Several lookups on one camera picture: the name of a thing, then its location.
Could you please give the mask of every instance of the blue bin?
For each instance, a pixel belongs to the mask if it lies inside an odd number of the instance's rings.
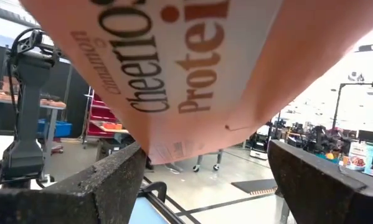
[[[45,128],[45,119],[38,120],[38,133],[43,133]],[[55,138],[66,137],[69,136],[72,132],[72,124],[64,122],[64,121],[56,121],[55,127]]]

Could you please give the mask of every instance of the black floor mat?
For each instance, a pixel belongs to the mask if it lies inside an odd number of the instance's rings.
[[[263,195],[275,193],[278,185],[274,179],[268,180],[249,180],[231,183],[233,186],[250,195]]]

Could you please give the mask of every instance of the orange object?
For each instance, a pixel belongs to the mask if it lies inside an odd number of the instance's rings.
[[[105,129],[116,129],[116,124],[113,123],[103,123]]]
[[[328,158],[328,159],[334,159],[333,153],[331,153],[331,152],[326,153],[326,158]]]
[[[348,156],[343,156],[342,157],[342,165],[347,166],[349,162],[349,157]]]
[[[246,140],[373,29],[368,0],[21,3],[152,164]]]
[[[122,124],[116,124],[116,130],[121,130],[123,129],[123,125]]]

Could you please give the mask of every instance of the metal leg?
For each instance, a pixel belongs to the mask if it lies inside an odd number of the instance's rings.
[[[223,153],[223,149],[219,149],[218,150],[218,155],[217,155],[217,164],[220,164],[221,163],[221,160],[222,160],[222,153]]]
[[[281,217],[280,217],[280,224],[287,224],[287,219],[290,214],[290,208],[288,207],[286,201],[283,202],[283,206],[281,208]]]
[[[203,160],[203,155],[199,156],[197,158],[197,165],[199,166],[201,164],[201,161]]]
[[[53,145],[52,143],[54,141],[54,136],[55,136],[56,117],[57,117],[57,109],[51,109],[49,122],[45,124],[45,127],[49,126],[48,133],[46,136],[44,136],[46,137],[46,139],[45,139],[45,144],[42,147],[42,153],[45,159],[44,170],[42,171],[43,179],[45,178],[45,174],[46,174],[45,168],[50,163],[50,153],[52,150],[52,145]]]

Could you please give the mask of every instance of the black wall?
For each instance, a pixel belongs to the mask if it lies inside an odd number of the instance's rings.
[[[2,80],[3,73],[2,65],[4,63],[4,47],[0,47],[0,80]],[[87,104],[87,97],[84,94],[88,93],[89,85],[84,81],[80,74],[71,67],[70,64],[59,62],[51,70],[49,81],[42,88],[42,91],[50,95],[59,96],[63,101],[66,92],[66,83],[71,71],[70,85],[68,87],[67,108],[65,111],[59,111],[58,120],[61,120],[62,113],[64,113],[64,121],[71,123],[72,134],[69,137],[77,138],[81,135],[83,119],[85,115],[85,107]],[[40,118],[46,115],[46,109],[41,108]],[[0,134],[12,134],[14,127],[14,112],[12,105],[0,103]]]

